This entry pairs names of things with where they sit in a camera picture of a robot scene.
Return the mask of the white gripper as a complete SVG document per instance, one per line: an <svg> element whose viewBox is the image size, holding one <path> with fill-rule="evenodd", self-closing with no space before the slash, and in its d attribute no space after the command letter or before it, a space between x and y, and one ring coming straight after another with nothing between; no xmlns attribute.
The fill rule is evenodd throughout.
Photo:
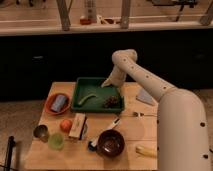
<svg viewBox="0 0 213 171"><path fill-rule="evenodd" d="M113 85L115 87L121 87L126 80L126 73L119 68L114 68L109 77L101 84L102 87Z"/></svg>

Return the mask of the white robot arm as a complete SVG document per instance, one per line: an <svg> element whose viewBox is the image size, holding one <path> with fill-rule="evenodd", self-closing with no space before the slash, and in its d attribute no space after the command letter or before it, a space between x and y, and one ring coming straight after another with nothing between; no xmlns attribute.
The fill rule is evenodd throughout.
<svg viewBox="0 0 213 171"><path fill-rule="evenodd" d="M157 102L158 171L211 171L204 105L192 91L178 88L136 63L134 49L112 54L113 70L102 87L122 87L126 75Z"/></svg>

